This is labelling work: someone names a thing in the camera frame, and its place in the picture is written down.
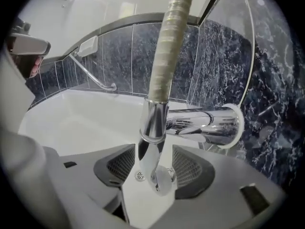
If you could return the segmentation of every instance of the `bathtub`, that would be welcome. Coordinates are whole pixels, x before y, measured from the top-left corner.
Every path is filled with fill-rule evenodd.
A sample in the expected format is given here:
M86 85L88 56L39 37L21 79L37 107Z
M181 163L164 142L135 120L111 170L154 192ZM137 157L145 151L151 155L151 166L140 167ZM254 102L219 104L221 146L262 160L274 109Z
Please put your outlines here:
M35 139L40 145L54 148L60 156L83 154L139 140L143 98L66 90L30 109L20 125L19 134ZM170 102L170 109L185 109L186 104ZM167 136L160 165L171 167L172 145L199 148L198 143ZM122 190L130 224L146 229L173 204L174 191L160 197L147 181L138 182L135 165Z

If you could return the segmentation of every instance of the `white wall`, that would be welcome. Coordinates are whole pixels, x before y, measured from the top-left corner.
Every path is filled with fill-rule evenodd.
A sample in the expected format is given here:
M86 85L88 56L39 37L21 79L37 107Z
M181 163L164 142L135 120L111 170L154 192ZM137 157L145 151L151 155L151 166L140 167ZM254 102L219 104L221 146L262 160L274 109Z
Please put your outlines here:
M85 35L134 14L165 12L169 0L30 0L20 18L30 35L51 43L46 58L63 55ZM191 15L200 16L205 0L193 0Z

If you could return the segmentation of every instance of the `tiled wall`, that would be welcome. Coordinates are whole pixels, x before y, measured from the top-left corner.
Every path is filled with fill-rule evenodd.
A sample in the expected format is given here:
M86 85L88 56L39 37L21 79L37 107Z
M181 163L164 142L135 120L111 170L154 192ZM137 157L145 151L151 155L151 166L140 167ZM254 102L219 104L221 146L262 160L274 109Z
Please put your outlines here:
M300 75L304 52L272 0L218 0L199 29L187 100L207 110L239 104L245 130L229 151L207 148L245 160L288 190L305 151Z
M100 82L117 85L117 94L145 96L148 93L153 58L161 28L160 23L127 26L98 38L98 51L77 58ZM173 77L170 98L187 99L193 76L199 29L188 26L184 34L177 69ZM36 98L32 106L67 88L102 91L74 61L43 64L37 76L27 80Z

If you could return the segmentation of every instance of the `metal handrail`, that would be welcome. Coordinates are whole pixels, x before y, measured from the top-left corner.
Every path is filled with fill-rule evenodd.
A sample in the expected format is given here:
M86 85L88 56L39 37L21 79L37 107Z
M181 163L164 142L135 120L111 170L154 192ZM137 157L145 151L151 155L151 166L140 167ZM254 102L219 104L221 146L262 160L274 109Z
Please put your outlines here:
M116 91L117 87L115 83L112 83L111 86L105 86L103 85L97 78L94 77L93 74L91 74L76 58L74 58L71 54L69 54L69 57L73 59L73 61L77 64L77 66L80 67L82 71L86 73L86 75L93 80L100 88L107 90L107 91Z

